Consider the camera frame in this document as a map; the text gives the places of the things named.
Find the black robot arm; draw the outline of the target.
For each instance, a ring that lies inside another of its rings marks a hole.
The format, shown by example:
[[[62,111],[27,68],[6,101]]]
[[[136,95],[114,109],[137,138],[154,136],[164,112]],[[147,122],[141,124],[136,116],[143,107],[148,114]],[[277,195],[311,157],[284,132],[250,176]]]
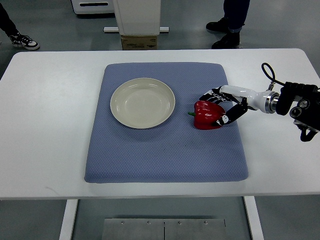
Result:
[[[320,88],[314,84],[280,82],[272,67],[264,62],[264,74],[271,80],[268,89],[275,84],[282,86],[280,93],[274,93],[266,100],[266,109],[278,115],[289,115],[301,131],[300,140],[309,142],[320,132]]]

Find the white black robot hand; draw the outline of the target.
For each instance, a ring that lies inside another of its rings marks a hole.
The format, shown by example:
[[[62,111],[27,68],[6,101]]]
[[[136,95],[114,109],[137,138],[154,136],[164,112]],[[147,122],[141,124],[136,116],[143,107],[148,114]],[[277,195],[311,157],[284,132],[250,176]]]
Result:
[[[199,100],[209,101],[214,104],[220,104],[222,102],[236,103],[218,120],[211,124],[215,127],[221,127],[234,122],[248,110],[260,110],[266,114],[275,113],[279,97],[279,93],[269,89],[263,92],[255,92],[243,87],[223,85],[209,90],[202,95]]]

